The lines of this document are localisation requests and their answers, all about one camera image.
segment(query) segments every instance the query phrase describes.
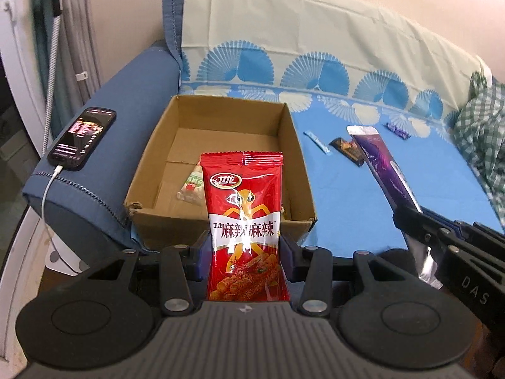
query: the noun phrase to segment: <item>brand logo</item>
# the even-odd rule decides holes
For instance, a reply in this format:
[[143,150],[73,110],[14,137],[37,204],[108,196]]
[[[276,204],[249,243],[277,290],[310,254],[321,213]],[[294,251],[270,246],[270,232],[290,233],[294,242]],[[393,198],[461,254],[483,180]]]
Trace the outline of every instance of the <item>brand logo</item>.
[[242,182],[242,178],[236,174],[229,172],[221,172],[211,177],[211,184],[221,190],[229,190],[238,187]]

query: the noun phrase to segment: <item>red snack package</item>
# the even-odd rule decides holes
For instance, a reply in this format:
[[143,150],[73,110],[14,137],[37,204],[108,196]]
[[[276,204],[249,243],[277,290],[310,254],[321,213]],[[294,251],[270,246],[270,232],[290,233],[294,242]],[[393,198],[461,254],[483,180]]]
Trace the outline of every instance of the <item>red snack package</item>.
[[202,154],[213,259],[207,299],[287,301],[280,265],[282,154]]

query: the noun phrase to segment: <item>sofa armrest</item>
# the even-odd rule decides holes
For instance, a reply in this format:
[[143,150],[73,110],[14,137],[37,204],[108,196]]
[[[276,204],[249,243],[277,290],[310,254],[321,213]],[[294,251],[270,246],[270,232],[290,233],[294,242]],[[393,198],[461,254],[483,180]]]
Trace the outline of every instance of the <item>sofa armrest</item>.
[[[127,64],[85,105],[114,110],[116,120],[80,171],[63,170],[55,179],[47,194],[45,216],[88,265],[114,250],[138,248],[130,238],[123,201],[147,141],[178,88],[178,63],[166,48],[156,45]],[[53,171],[44,156],[23,189],[39,215]]]

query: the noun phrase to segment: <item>green checkered fabric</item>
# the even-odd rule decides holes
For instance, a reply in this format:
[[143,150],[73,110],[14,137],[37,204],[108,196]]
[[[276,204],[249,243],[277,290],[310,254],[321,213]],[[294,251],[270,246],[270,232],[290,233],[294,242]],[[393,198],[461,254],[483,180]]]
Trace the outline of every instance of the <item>green checkered fabric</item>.
[[475,72],[470,97],[454,126],[455,144],[505,228],[505,84]]

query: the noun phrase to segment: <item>phone screen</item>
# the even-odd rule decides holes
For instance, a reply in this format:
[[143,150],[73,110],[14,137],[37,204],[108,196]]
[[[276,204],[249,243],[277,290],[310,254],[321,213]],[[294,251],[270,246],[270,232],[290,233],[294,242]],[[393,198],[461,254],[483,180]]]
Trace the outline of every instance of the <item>phone screen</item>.
[[112,110],[87,108],[52,148],[47,160],[54,166],[80,170],[115,117]]

